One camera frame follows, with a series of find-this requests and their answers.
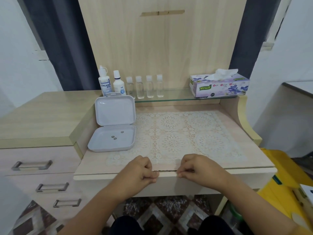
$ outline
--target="small clear plastic bottle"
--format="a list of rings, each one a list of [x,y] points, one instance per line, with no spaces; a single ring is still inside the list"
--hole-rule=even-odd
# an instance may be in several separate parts
[[[162,77],[162,74],[159,74],[159,75],[157,75],[157,77],[156,77],[157,79],[156,79],[156,92],[157,92],[157,96],[158,97],[163,97],[164,96],[164,86],[163,86],[163,77]]]
[[[145,92],[143,91],[143,82],[141,76],[136,76],[136,90],[138,99],[145,98]]]
[[[136,98],[136,93],[135,93],[135,85],[133,83],[133,78],[132,77],[127,77],[127,94],[132,96],[134,99]]]
[[[148,76],[146,76],[146,78],[147,78],[147,97],[148,98],[153,98],[154,97],[154,92],[153,92],[152,76],[148,75]]]

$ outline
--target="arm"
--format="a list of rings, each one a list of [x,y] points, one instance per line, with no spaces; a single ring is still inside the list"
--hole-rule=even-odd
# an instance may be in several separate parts
[[[185,155],[177,174],[178,177],[224,194],[238,209],[255,235],[288,235],[298,226],[244,182],[208,157]]]
[[[152,171],[149,158],[136,157],[102,189],[58,233],[59,235],[98,235],[115,207],[155,183],[159,172]]]

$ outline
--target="glass shelf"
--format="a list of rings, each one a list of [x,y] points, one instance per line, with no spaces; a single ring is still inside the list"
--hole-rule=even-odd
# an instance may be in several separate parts
[[[184,89],[169,89],[164,90],[163,97],[157,97],[156,92],[155,96],[152,98],[148,98],[147,94],[145,93],[145,98],[138,99],[136,97],[135,102],[170,102],[170,101],[193,101],[193,100],[209,100],[209,99],[223,99],[223,98],[234,98],[235,95],[231,96],[223,96],[223,97],[212,97],[212,98],[201,98],[196,99],[194,95],[191,93],[189,88]]]

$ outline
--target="white lace doily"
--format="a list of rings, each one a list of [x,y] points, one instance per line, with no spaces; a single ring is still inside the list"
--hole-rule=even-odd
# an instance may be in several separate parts
[[[185,154],[203,154],[216,162],[245,161],[215,111],[136,115],[133,148],[109,152],[107,165],[126,165],[138,155],[152,164],[178,164]]]

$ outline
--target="dark pants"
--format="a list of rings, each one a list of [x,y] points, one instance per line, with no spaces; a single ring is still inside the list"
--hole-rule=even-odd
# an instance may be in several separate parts
[[[143,231],[139,226],[139,223],[130,216],[122,216],[115,220],[113,223],[109,235],[148,235],[147,231]],[[228,224],[220,217],[211,215],[207,217],[200,225],[199,230],[188,229],[189,235],[201,235],[201,234],[222,234],[222,235],[234,235]]]

